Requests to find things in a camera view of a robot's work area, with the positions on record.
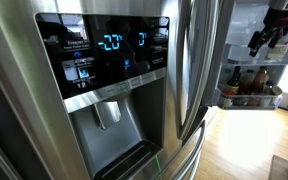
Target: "digital display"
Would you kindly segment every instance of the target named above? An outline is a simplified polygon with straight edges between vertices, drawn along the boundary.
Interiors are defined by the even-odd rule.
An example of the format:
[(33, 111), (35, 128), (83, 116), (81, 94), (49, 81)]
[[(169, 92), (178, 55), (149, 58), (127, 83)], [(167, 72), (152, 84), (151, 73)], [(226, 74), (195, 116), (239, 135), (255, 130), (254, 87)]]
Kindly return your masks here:
[(167, 64), (167, 17), (38, 14), (37, 25), (63, 98)]

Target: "stainless steel refrigerator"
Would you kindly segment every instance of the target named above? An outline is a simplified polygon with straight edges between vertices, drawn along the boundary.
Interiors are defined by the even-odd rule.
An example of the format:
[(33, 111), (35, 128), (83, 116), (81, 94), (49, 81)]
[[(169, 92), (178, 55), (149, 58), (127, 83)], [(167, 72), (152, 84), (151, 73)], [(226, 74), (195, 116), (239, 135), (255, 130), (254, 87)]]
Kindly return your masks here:
[[(244, 37), (246, 27), (234, 32), (234, 14), (245, 3), (268, 7), (0, 1), (0, 172), (6, 179), (194, 178), (210, 106), (278, 106), (219, 103), (226, 69), (270, 66), (277, 82), (288, 64), (249, 58), (245, 44), (229, 41)], [(10, 128), (1, 128), (5, 119)]]

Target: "drip tray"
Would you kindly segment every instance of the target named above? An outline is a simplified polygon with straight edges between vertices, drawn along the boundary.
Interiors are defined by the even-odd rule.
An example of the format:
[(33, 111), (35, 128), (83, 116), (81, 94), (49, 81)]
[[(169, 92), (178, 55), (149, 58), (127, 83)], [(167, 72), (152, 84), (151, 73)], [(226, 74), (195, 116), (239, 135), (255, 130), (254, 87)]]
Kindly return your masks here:
[(145, 167), (160, 151), (161, 147), (141, 141), (112, 163), (97, 172), (94, 179), (126, 179)]

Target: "open refrigerator door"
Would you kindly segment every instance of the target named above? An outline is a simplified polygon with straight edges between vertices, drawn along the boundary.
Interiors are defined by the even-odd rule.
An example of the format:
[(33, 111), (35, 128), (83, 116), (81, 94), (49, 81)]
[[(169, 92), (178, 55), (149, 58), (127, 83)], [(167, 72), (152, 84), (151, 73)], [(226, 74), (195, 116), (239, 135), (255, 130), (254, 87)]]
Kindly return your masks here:
[(222, 109), (276, 109), (282, 100), (277, 85), (288, 65), (288, 32), (270, 48), (249, 55), (255, 31), (263, 29), (269, 1), (223, 2), (204, 106)]

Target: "wooden floor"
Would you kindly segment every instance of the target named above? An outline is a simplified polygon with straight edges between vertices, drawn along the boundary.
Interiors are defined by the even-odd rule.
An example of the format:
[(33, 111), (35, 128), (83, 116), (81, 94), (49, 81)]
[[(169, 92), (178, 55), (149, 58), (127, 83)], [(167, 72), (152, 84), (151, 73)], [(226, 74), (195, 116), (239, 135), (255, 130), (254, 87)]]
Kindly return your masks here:
[(195, 179), (268, 179), (273, 154), (288, 160), (288, 111), (219, 110)]

